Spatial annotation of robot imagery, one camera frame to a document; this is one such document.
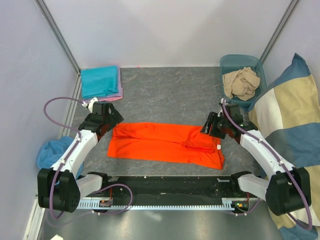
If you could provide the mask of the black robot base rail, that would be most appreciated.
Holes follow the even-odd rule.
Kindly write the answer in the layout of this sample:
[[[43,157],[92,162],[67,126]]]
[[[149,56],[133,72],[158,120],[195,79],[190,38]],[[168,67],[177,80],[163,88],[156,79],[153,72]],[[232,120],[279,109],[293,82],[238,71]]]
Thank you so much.
[[[107,190],[88,195],[116,205],[218,205],[222,199],[253,204],[258,198],[236,187],[232,175],[113,176]]]

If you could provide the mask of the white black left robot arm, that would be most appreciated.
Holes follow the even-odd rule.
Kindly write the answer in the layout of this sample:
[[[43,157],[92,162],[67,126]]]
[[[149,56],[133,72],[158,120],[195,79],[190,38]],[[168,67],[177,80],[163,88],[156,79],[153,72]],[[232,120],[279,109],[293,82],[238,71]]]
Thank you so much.
[[[106,196],[110,191],[105,173],[79,171],[89,152],[101,138],[124,118],[112,103],[95,101],[88,105],[89,114],[79,125],[70,146],[49,168],[37,174],[37,196],[41,208],[72,213],[80,200],[90,195]]]

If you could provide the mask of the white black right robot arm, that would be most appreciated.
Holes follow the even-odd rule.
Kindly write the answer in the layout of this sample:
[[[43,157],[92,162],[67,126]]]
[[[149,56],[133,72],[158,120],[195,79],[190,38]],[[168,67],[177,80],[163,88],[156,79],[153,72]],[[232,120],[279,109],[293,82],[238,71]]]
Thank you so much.
[[[200,132],[220,139],[226,136],[234,139],[265,172],[266,178],[248,171],[233,174],[235,181],[229,184],[233,196],[248,192],[265,201],[277,216],[300,209],[310,211],[311,184],[307,170],[285,160],[267,143],[254,123],[244,121],[238,105],[223,105],[218,113],[211,111]]]

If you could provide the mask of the orange t-shirt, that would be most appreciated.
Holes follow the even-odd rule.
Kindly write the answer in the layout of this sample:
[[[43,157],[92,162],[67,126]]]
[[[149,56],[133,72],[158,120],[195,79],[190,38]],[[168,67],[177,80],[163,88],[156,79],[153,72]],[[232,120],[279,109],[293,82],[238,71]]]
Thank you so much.
[[[108,157],[179,164],[222,170],[221,140],[201,133],[201,126],[171,123],[121,123],[112,131]]]

